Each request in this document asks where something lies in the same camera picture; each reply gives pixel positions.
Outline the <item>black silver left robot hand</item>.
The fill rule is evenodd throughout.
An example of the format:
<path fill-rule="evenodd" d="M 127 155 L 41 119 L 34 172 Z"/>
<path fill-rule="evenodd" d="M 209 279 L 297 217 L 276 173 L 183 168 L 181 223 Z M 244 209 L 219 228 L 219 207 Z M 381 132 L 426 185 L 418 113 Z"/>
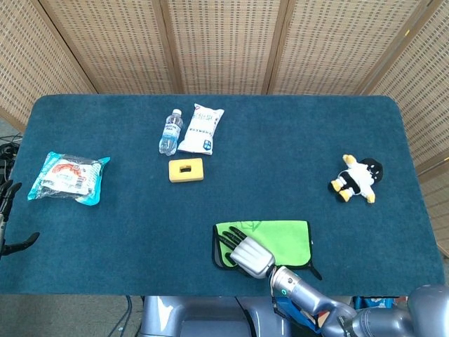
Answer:
<path fill-rule="evenodd" d="M 40 233 L 35 232 L 23 242 L 16 244 L 7 244 L 5 239 L 7 223 L 11 213 L 15 194 L 21 188 L 22 183 L 13 183 L 13 180 L 7 180 L 1 185 L 1 257 L 9 256 L 19 251 L 24 251 L 32 246 L 39 238 Z"/>

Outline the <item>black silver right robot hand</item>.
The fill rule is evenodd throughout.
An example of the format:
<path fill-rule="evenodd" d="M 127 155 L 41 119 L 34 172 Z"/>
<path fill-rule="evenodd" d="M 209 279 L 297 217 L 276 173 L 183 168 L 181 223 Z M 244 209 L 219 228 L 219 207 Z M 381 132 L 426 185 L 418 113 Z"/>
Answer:
<path fill-rule="evenodd" d="M 251 277 L 268 278 L 275 267 L 273 253 L 237 227 L 230 226 L 218 240 L 229 249 L 226 259 Z"/>

